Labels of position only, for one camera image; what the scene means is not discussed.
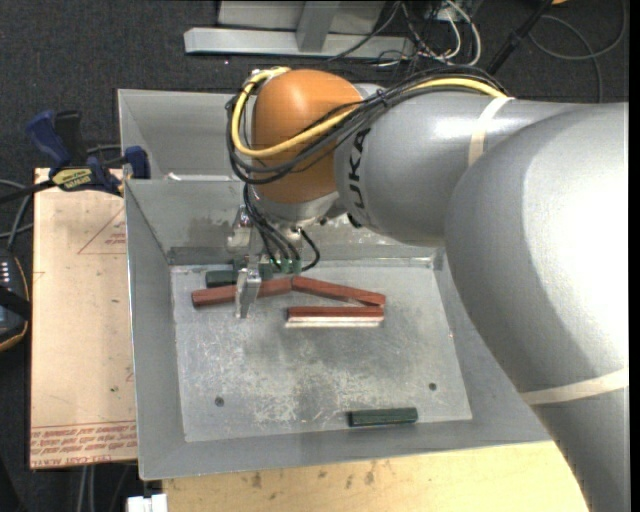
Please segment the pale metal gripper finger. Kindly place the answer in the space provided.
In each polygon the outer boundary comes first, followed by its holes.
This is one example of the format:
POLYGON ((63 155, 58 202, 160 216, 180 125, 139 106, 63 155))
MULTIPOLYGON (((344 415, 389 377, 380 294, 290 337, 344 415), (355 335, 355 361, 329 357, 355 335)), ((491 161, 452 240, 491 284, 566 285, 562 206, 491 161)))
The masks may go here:
POLYGON ((238 271, 235 292, 235 316, 239 319, 245 319, 248 315, 248 306, 245 300, 245 288, 248 280, 248 270, 243 268, 238 271))
POLYGON ((251 307, 256 302, 262 285, 258 272, 248 272, 244 285, 244 316, 248 317, 251 307))

